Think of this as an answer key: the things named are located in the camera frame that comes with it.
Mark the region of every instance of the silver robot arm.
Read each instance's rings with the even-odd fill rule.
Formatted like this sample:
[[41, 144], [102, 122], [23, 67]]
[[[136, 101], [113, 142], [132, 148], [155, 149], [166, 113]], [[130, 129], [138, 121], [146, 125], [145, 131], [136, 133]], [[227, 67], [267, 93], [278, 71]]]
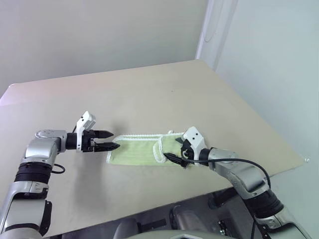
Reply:
[[[296, 239], [311, 239], [271, 191], [270, 179], [260, 165], [238, 159], [238, 155], [229, 150], [208, 149], [203, 136], [195, 127], [189, 128], [182, 138], [176, 140], [182, 144], [181, 158], [171, 153], [165, 153], [165, 156], [184, 168], [189, 163], [208, 166], [228, 179], [263, 230], [263, 238], [281, 239], [293, 235]], [[267, 180], [256, 166], [264, 170]]]
[[[51, 173], [64, 168], [54, 164], [59, 153], [77, 151], [110, 151], [119, 147], [113, 142], [96, 143], [95, 138], [108, 138], [108, 131], [91, 130], [95, 117], [88, 112], [76, 124], [76, 132], [42, 130], [28, 145], [15, 180], [11, 183], [0, 215], [0, 239], [40, 239], [48, 231], [52, 203], [46, 200]], [[53, 166], [62, 171], [53, 171]]]

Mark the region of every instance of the table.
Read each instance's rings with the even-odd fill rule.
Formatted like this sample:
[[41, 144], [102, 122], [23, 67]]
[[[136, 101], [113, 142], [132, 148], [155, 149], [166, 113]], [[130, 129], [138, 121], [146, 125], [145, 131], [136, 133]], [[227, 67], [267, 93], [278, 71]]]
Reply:
[[[25, 147], [41, 129], [71, 131], [88, 110], [96, 130], [115, 135], [185, 131], [196, 126], [206, 145], [231, 149], [269, 174], [302, 165], [288, 144], [199, 60], [11, 85], [0, 100], [0, 203]], [[115, 220], [230, 187], [205, 167], [106, 164], [105, 152], [58, 155], [46, 236]]]

